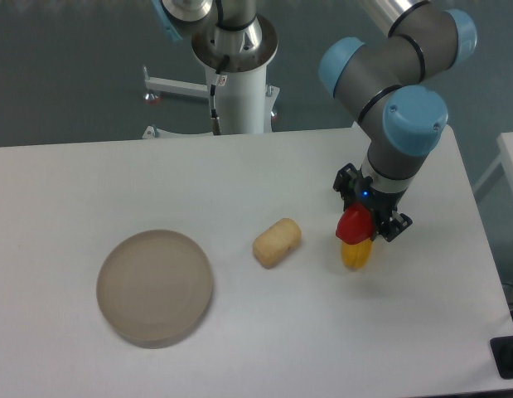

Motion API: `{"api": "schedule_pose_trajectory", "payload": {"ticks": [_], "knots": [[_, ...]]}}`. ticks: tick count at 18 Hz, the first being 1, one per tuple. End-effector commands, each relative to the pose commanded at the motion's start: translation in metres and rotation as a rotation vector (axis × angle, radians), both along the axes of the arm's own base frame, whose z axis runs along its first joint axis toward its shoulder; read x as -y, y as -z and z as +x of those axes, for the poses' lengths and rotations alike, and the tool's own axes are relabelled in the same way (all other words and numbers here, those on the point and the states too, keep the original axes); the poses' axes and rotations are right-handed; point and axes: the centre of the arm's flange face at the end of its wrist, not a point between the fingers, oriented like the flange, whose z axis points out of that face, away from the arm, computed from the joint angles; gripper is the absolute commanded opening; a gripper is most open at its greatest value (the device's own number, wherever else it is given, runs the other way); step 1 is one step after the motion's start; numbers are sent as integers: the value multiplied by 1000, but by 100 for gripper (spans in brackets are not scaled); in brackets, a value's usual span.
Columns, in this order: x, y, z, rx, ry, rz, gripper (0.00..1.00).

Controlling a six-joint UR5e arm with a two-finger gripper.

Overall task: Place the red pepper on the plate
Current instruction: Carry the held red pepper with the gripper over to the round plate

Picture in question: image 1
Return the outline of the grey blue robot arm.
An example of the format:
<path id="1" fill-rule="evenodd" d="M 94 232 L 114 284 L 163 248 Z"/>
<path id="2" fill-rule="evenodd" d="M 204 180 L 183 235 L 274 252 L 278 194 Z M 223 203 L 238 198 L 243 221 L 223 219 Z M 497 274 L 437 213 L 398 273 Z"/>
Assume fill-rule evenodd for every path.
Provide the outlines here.
<path id="1" fill-rule="evenodd" d="M 187 36 L 206 73 L 201 93 L 214 135 L 270 130 L 268 64 L 278 34 L 254 1 L 156 1 L 162 29 Z M 343 216 L 336 236 L 349 245 L 382 237 L 392 241 L 412 223 L 398 210 L 448 121 L 443 99 L 423 82 L 465 61 L 477 29 L 463 11 L 439 11 L 429 1 L 366 1 L 364 9 L 386 35 L 369 48 L 346 37 L 322 56 L 318 76 L 370 139 L 360 167 L 336 174 Z"/>

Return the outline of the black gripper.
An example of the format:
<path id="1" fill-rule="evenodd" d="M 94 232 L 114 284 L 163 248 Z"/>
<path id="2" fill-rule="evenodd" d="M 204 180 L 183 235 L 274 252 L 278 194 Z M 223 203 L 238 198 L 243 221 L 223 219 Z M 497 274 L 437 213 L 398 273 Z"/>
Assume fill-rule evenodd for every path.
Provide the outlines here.
<path id="1" fill-rule="evenodd" d="M 404 179 L 391 179 L 377 172 L 369 163 L 356 168 L 348 163 L 335 177 L 333 190 L 340 194 L 343 209 L 369 211 L 374 219 L 372 240 L 378 237 L 393 241 L 413 224 L 404 213 L 398 213 L 399 200 L 405 193 Z"/>

